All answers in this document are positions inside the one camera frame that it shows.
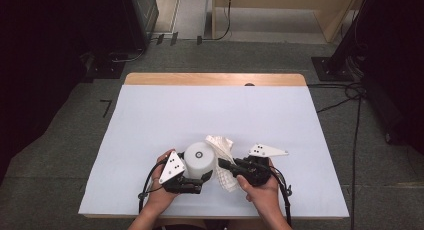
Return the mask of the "dark curtain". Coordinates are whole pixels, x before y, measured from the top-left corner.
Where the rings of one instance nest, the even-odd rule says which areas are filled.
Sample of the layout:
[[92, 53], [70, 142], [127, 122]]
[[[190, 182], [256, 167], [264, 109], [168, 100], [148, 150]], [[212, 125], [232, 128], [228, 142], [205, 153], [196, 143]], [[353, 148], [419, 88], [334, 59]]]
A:
[[366, 0], [356, 33], [388, 131], [424, 154], [424, 0]]

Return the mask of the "black metal stand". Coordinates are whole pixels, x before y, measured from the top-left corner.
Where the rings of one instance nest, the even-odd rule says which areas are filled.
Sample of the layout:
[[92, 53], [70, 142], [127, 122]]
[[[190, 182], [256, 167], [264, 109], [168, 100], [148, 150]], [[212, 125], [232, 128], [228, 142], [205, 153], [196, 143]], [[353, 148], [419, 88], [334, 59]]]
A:
[[315, 72], [320, 81], [352, 81], [353, 76], [346, 66], [346, 59], [356, 48], [364, 48], [357, 40], [357, 26], [360, 18], [368, 9], [366, 3], [370, 0], [344, 0], [338, 10], [317, 10], [314, 16], [322, 30], [325, 39], [332, 42], [351, 11], [356, 11], [349, 29], [342, 37], [340, 44], [331, 57], [312, 57]]

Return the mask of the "person's dark clothing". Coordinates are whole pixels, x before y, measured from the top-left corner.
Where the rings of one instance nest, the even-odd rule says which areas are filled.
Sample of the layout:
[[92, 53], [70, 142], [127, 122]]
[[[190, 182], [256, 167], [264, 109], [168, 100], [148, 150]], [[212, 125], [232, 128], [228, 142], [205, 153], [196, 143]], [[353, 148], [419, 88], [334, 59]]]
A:
[[230, 221], [224, 219], [160, 219], [155, 226], [165, 230], [228, 230]]

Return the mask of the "white textured cloth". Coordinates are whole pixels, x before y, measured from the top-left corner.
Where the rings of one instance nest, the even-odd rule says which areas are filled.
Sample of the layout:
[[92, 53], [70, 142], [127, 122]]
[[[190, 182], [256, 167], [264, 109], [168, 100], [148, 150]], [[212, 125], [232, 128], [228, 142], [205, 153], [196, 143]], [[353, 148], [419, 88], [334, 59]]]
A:
[[[223, 136], [207, 135], [205, 141], [214, 149], [216, 160], [223, 159], [234, 164], [231, 154], [233, 146], [232, 140]], [[215, 170], [218, 181], [224, 190], [232, 192], [239, 188], [238, 181], [229, 170], [220, 167], [218, 163], [215, 164]]]

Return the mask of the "white cup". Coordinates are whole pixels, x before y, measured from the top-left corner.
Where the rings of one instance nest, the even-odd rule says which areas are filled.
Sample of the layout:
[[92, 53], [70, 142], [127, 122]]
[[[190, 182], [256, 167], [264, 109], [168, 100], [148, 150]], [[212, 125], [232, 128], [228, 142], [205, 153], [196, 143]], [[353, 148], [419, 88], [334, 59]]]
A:
[[184, 161], [188, 176], [193, 179], [200, 179], [204, 174], [214, 169], [214, 149], [205, 142], [194, 143], [185, 150]]

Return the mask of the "beige wooden cabinet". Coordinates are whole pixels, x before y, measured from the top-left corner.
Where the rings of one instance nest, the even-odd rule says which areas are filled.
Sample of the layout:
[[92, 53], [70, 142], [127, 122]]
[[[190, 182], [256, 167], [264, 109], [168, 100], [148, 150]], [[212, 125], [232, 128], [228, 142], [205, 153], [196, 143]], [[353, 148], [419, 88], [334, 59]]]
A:
[[351, 10], [363, 0], [212, 0], [212, 36], [216, 37], [217, 8], [260, 8], [313, 10], [323, 36], [333, 42]]

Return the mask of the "person's left hand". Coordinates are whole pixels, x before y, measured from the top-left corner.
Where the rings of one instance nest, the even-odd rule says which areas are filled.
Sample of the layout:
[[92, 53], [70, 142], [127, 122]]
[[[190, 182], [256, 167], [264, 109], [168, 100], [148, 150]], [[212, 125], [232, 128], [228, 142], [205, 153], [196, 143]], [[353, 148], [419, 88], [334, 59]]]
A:
[[145, 204], [145, 207], [153, 208], [159, 212], [166, 210], [173, 200], [177, 197], [177, 194], [167, 192], [162, 188], [162, 185], [159, 183], [159, 178], [161, 176], [163, 166], [158, 166], [152, 173], [152, 188], [153, 192], [149, 194], [148, 201]]

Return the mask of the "person's right hand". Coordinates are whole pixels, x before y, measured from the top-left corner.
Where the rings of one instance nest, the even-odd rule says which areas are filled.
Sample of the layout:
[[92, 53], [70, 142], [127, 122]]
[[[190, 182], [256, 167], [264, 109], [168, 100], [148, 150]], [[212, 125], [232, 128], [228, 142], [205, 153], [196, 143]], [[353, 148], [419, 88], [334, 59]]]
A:
[[246, 199], [251, 202], [258, 212], [265, 214], [280, 209], [279, 184], [274, 177], [258, 187], [252, 186], [242, 175], [236, 177], [240, 187], [246, 192]]

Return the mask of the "black equipment cabinet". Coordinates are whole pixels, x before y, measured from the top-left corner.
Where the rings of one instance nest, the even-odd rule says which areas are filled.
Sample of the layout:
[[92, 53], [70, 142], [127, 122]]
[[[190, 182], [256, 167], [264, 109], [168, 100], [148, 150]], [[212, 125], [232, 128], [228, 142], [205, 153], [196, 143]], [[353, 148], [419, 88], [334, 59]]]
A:
[[122, 0], [136, 49], [146, 50], [159, 15], [156, 0]]

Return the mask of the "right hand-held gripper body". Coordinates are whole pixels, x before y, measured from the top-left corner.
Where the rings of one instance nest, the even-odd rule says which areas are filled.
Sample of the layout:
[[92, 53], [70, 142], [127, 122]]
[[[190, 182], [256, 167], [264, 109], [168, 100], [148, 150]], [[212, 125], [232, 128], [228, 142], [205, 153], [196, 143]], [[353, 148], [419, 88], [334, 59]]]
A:
[[262, 186], [271, 177], [269, 158], [274, 156], [287, 156], [286, 150], [281, 150], [264, 144], [255, 144], [248, 151], [248, 156], [239, 159], [235, 158], [235, 166], [232, 168], [232, 175], [237, 177], [242, 175], [250, 185]]

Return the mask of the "black stand base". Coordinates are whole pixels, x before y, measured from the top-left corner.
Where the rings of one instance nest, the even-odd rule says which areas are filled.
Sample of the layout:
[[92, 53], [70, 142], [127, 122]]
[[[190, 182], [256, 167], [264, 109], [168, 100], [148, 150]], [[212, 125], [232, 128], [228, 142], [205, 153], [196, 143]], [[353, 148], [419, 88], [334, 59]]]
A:
[[87, 71], [88, 79], [119, 79], [125, 66], [124, 54], [94, 57]]

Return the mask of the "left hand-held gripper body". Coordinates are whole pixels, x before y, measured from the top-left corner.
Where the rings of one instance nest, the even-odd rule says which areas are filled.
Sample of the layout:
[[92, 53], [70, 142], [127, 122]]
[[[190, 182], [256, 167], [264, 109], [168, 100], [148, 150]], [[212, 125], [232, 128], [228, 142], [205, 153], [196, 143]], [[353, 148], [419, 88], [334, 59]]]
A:
[[166, 159], [165, 166], [159, 177], [161, 186], [174, 194], [200, 194], [203, 181], [184, 176], [186, 167], [177, 152], [173, 151]]

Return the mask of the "white table sheet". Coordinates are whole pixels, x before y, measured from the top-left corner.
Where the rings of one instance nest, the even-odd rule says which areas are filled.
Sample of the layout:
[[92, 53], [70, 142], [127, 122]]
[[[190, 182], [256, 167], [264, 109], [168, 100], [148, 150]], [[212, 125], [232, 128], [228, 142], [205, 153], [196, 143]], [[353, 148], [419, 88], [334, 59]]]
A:
[[156, 159], [208, 135], [232, 140], [237, 158], [256, 143], [284, 150], [272, 162], [291, 186], [293, 218], [347, 217], [311, 95], [299, 86], [123, 86], [80, 214], [136, 215], [138, 195]]

